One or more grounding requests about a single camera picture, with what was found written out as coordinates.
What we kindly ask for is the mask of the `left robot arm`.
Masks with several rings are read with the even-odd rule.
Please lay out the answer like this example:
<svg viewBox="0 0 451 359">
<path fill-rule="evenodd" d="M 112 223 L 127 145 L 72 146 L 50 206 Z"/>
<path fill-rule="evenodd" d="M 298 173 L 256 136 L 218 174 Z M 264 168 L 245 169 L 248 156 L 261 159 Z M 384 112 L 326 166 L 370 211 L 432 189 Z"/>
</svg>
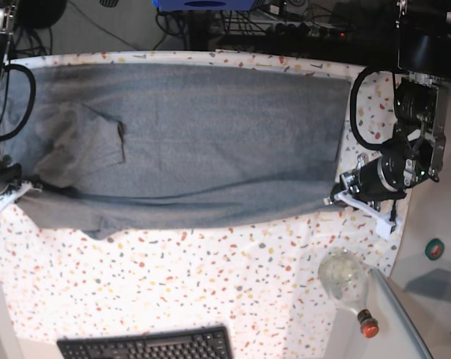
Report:
<svg viewBox="0 0 451 359">
<path fill-rule="evenodd" d="M 367 142 L 357 122 L 358 91 L 366 77 L 380 67 L 366 67 L 352 85 L 349 113 L 352 134 L 377 159 L 358 156 L 355 169 L 340 175 L 327 204 L 359 209 L 375 219 L 383 239 L 400 225 L 397 206 L 381 213 L 381 202 L 397 203 L 406 191 L 426 180 L 438 182 L 446 146 L 445 123 L 451 79 L 451 1 L 398 1 L 397 69 L 393 79 L 392 137 L 380 144 Z"/>
</svg>

